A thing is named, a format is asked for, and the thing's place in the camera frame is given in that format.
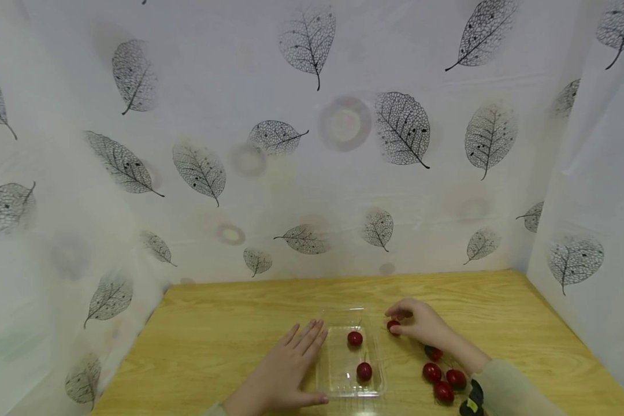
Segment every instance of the black object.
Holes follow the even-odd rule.
[[[460,404],[460,416],[483,415],[483,389],[476,380],[472,380],[469,398]]]

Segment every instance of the hand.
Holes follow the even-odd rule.
[[[391,333],[403,334],[429,346],[446,350],[455,337],[455,332],[425,302],[412,298],[404,298],[388,308],[386,316],[394,320],[413,318],[412,322],[391,327]]]
[[[391,333],[402,333],[418,342],[448,352],[470,375],[480,372],[492,360],[477,346],[451,329],[425,302],[404,298],[388,308],[385,315],[399,321],[413,318],[412,323],[392,325]]]
[[[322,320],[311,320],[297,334],[295,324],[289,332],[268,351],[223,407],[229,416],[259,416],[271,410],[313,406],[328,403],[323,393],[304,393],[300,390],[309,366],[315,362],[328,332]]]

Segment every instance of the sleeve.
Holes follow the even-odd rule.
[[[566,416],[504,360],[492,360],[471,377],[483,390],[483,408],[490,416]]]
[[[227,413],[224,411],[221,404],[215,403],[211,406],[211,408],[207,409],[202,416],[227,416]]]

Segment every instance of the cherry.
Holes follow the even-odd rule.
[[[348,334],[347,341],[352,347],[357,347],[363,343],[363,336],[358,331],[352,331]]]
[[[388,321],[388,323],[386,324],[386,329],[388,330],[388,332],[391,332],[391,327],[395,326],[395,325],[400,325],[400,323],[398,321],[396,321],[396,320]],[[396,337],[399,337],[399,334],[392,333],[392,332],[391,332],[391,334],[393,334]]]
[[[450,369],[446,372],[446,381],[451,385],[453,390],[464,390],[467,387],[467,378],[465,373],[460,370]]]
[[[361,381],[369,381],[372,378],[372,366],[368,363],[360,363],[358,367],[356,367],[356,376],[358,376]]]
[[[441,381],[441,369],[435,363],[423,365],[423,378],[430,382]]]
[[[432,347],[432,346],[425,346],[423,350],[425,350],[425,355],[427,355],[428,358],[433,360],[435,363],[441,359],[442,355],[444,355],[442,350]]]
[[[453,389],[451,385],[449,385],[446,381],[438,381],[434,384],[433,387],[434,398],[439,401],[439,403],[446,404],[446,406],[450,406],[453,404],[453,400],[455,400],[455,394],[453,394]]]

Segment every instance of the white backdrop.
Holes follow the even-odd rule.
[[[87,414],[169,284],[528,264],[624,386],[624,0],[514,10],[0,1],[0,416]]]

